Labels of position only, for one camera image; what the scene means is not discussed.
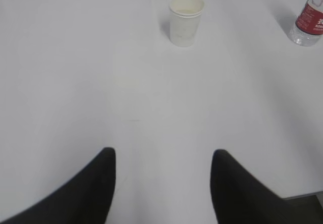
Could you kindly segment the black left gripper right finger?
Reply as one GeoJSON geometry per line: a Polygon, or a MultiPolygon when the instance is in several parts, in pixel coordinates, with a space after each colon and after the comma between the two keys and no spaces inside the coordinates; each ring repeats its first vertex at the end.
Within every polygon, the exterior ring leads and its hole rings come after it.
{"type": "Polygon", "coordinates": [[[268,189],[224,149],[213,153],[210,194],[218,223],[322,223],[268,189]]]}

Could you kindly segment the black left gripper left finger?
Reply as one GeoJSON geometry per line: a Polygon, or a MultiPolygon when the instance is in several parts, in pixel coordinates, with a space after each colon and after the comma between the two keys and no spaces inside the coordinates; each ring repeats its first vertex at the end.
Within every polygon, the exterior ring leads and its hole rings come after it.
{"type": "Polygon", "coordinates": [[[5,223],[105,223],[116,185],[116,152],[106,147],[76,176],[5,223]]]}

